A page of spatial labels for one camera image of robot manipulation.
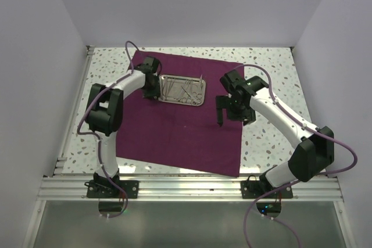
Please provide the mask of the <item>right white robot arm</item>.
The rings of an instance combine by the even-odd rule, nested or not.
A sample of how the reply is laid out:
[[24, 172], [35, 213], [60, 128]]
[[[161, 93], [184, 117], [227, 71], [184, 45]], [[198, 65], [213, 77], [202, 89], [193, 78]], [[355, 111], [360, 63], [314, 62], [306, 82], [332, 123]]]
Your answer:
[[334, 162], [333, 131], [318, 128], [282, 104], [270, 82], [258, 76], [246, 80], [237, 70], [225, 73], [220, 82], [227, 94], [216, 97], [218, 125], [223, 125], [225, 118], [251, 124], [259, 113], [294, 148], [288, 161], [270, 168], [254, 181], [246, 180], [245, 187], [253, 195], [272, 197], [281, 186], [295, 180], [307, 182]]

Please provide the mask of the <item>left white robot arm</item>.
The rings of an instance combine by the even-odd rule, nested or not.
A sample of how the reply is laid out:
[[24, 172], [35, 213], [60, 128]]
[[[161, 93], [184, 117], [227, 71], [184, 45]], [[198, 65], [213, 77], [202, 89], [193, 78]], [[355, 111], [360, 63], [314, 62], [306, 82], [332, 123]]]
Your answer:
[[130, 66], [118, 80], [91, 87], [83, 120], [89, 133], [96, 137], [97, 169], [88, 184], [89, 191], [107, 197], [123, 196], [116, 160], [116, 134], [123, 121], [124, 100], [139, 89], [144, 98], [159, 99], [161, 68], [160, 60], [147, 56], [139, 65]]

